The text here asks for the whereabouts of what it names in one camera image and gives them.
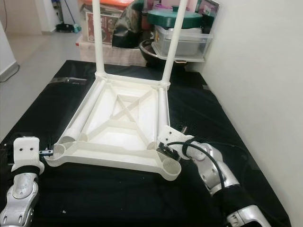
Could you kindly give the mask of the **black bag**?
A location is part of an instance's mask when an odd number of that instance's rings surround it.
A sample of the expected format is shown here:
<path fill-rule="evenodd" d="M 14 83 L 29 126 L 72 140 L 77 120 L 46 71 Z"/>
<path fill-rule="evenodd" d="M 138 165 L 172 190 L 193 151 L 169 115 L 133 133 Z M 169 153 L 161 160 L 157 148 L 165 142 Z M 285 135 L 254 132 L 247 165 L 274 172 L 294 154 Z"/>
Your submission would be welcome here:
<path fill-rule="evenodd" d="M 138 48 L 139 43 L 151 38 L 146 22 L 146 0 L 133 0 L 121 13 L 112 35 L 114 48 Z"/>

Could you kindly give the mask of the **clear plastic container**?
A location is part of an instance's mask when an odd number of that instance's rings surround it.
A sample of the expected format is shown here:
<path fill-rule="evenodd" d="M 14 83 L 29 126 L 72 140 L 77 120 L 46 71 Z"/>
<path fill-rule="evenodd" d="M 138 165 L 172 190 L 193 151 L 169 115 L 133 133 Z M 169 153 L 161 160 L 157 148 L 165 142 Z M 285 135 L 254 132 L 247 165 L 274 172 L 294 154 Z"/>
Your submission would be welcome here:
<path fill-rule="evenodd" d="M 151 46 L 160 59 L 168 58 L 173 30 L 173 28 L 154 26 L 154 40 Z M 202 33 L 201 28 L 182 29 L 174 59 L 186 62 L 204 62 L 206 50 L 213 38 L 214 36 L 211 34 Z"/>

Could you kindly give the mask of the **green floor mop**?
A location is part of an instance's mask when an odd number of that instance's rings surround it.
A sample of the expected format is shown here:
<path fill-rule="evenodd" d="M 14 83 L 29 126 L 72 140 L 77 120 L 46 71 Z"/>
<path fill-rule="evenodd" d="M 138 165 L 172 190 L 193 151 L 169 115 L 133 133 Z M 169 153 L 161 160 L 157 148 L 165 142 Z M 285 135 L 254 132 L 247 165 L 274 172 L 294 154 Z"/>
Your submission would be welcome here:
<path fill-rule="evenodd" d="M 60 33 L 79 33 L 82 28 L 79 24 L 77 24 L 76 20 L 74 19 L 73 13 L 71 12 L 67 2 L 63 3 L 63 0 L 51 0 L 51 2 L 59 19 L 59 23 L 56 24 L 55 30 Z M 69 13 L 70 19 L 72 20 L 73 24 L 66 23 L 65 18 L 63 16 L 62 6 L 67 7 L 67 13 Z"/>

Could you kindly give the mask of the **white plastic table top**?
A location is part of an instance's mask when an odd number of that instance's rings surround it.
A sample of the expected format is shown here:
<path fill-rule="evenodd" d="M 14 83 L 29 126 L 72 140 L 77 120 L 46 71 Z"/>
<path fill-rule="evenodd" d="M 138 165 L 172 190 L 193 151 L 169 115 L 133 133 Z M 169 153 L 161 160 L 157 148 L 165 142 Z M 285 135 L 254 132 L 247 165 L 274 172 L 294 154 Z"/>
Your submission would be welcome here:
<path fill-rule="evenodd" d="M 168 97 L 169 84 L 117 74 L 95 77 L 100 79 L 106 84 L 80 138 L 58 143 L 61 134 L 54 144 L 53 156 L 46 157 L 46 162 L 53 167 L 69 163 L 130 169 L 175 180 L 182 169 L 180 163 L 156 151 L 158 89 L 165 88 Z"/>

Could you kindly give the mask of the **black round wok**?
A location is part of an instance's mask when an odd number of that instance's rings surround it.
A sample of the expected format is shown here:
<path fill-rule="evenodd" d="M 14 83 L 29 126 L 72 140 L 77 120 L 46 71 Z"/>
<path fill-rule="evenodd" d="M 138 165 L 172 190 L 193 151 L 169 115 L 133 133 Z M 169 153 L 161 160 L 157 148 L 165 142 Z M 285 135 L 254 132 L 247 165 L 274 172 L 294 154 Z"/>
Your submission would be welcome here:
<path fill-rule="evenodd" d="M 146 60 L 146 67 L 152 69 L 163 69 L 166 60 L 160 59 L 152 47 L 153 39 L 147 39 L 139 43 L 139 50 Z"/>

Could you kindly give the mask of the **clear adhesive tape strip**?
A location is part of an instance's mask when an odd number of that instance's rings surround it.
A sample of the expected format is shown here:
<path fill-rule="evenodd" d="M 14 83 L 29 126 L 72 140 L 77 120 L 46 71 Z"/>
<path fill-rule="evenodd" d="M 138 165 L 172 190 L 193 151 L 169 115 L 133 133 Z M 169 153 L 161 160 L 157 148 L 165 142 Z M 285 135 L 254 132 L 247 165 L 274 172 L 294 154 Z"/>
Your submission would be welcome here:
<path fill-rule="evenodd" d="M 87 79 L 74 78 L 74 77 L 57 77 L 52 78 L 48 84 L 76 84 L 76 85 L 85 85 Z"/>

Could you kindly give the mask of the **storage box with red print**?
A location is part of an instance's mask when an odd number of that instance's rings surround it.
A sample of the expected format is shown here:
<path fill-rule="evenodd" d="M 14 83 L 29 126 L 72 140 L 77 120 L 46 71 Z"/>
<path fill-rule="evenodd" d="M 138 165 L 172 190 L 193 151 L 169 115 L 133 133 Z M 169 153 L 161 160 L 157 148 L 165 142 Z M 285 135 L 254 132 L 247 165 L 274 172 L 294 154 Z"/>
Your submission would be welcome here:
<path fill-rule="evenodd" d="M 115 26 L 124 12 L 134 0 L 97 0 L 99 1 L 100 27 L 103 30 L 101 40 L 104 44 L 111 44 Z M 82 41 L 95 41 L 93 28 L 93 0 L 78 0 L 78 10 L 82 26 Z"/>

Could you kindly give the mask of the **beige wooden door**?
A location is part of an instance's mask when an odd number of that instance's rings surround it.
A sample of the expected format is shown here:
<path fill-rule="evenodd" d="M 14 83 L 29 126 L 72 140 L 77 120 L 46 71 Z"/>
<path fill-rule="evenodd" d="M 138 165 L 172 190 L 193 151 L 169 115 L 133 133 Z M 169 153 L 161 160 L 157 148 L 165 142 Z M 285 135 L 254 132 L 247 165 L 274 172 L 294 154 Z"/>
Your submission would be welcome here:
<path fill-rule="evenodd" d="M 0 0 L 0 16 L 6 33 L 41 35 L 43 15 L 40 0 Z"/>

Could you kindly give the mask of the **black table cloth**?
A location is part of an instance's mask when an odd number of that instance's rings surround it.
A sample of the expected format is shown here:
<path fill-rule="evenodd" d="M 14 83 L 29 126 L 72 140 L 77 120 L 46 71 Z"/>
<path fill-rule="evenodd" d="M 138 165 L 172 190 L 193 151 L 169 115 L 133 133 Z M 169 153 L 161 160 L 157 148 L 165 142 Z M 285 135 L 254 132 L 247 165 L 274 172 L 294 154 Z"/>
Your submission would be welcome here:
<path fill-rule="evenodd" d="M 89 90 L 96 66 L 67 60 L 0 143 L 0 187 L 12 184 L 12 143 L 36 136 L 43 149 L 51 147 Z M 173 128 L 214 145 L 242 187 L 273 227 L 291 227 L 290 218 L 263 172 L 249 153 L 219 100 L 199 73 L 176 70 L 168 92 Z M 182 162 L 173 181 L 154 173 L 93 165 L 47 166 L 39 179 L 40 197 L 32 227 L 221 227 L 218 206 L 204 188 L 196 167 Z"/>

